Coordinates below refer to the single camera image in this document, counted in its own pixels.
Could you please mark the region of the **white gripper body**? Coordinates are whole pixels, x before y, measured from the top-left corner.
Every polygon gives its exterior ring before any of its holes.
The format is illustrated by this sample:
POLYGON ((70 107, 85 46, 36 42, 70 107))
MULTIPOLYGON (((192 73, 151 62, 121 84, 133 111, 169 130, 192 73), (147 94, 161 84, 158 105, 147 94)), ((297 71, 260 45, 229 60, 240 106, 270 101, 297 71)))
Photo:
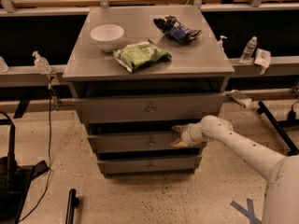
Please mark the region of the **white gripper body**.
POLYGON ((201 124, 190 123, 184 125, 181 129, 180 138, 187 146, 195 146, 204 141, 201 124))

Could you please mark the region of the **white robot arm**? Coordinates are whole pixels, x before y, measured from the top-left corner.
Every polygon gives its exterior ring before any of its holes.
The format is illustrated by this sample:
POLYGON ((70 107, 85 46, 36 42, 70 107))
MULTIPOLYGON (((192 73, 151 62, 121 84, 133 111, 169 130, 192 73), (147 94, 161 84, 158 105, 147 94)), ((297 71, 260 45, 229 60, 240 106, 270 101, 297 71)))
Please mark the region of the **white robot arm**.
POLYGON ((230 148, 266 180, 262 224, 299 224, 299 156, 285 156, 234 131, 215 116, 197 123, 175 125, 179 138, 172 147, 193 147, 217 140, 230 148))

